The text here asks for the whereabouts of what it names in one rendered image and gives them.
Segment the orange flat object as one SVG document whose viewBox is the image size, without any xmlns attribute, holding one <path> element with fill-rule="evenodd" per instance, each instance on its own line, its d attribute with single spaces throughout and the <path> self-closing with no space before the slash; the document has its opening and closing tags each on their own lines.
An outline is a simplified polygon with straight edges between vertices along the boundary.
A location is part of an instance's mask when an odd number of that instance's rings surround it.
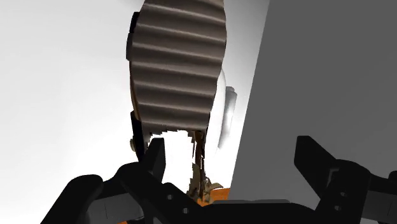
<svg viewBox="0 0 397 224">
<path fill-rule="evenodd" d="M 217 200 L 227 200 L 230 193 L 229 188 L 224 188 L 219 183 L 206 182 L 204 184 L 203 197 L 199 198 L 196 190 L 188 190 L 186 194 L 192 198 L 200 206 L 207 206 L 213 204 Z"/>
</svg>

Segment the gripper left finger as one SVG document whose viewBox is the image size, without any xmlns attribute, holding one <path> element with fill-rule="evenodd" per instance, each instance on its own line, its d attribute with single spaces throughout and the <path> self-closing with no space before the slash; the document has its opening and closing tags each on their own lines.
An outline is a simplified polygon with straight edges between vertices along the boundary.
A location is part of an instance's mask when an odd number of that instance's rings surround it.
<svg viewBox="0 0 397 224">
<path fill-rule="evenodd" d="M 40 224 L 200 224 L 203 209 L 172 183 L 162 183 L 164 139 L 143 159 L 121 166 L 109 180 L 78 176 L 66 185 Z"/>
</svg>

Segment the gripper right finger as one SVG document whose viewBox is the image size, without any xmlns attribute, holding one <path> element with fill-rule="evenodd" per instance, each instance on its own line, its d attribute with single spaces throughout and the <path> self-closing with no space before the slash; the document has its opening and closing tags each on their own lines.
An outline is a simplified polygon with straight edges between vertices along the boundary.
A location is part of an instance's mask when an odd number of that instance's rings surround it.
<svg viewBox="0 0 397 224">
<path fill-rule="evenodd" d="M 397 224 L 397 170 L 387 178 L 333 157 L 310 136 L 296 139 L 294 165 L 319 197 L 319 224 Z"/>
</svg>

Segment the ribbed brown robot stand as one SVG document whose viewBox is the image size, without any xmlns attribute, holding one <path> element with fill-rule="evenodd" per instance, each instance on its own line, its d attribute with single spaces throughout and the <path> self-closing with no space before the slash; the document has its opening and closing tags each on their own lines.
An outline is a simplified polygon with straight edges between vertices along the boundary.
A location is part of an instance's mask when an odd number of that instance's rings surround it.
<svg viewBox="0 0 397 224">
<path fill-rule="evenodd" d="M 226 48 L 224 0 L 145 0 L 129 37 L 143 129 L 205 130 Z"/>
</svg>

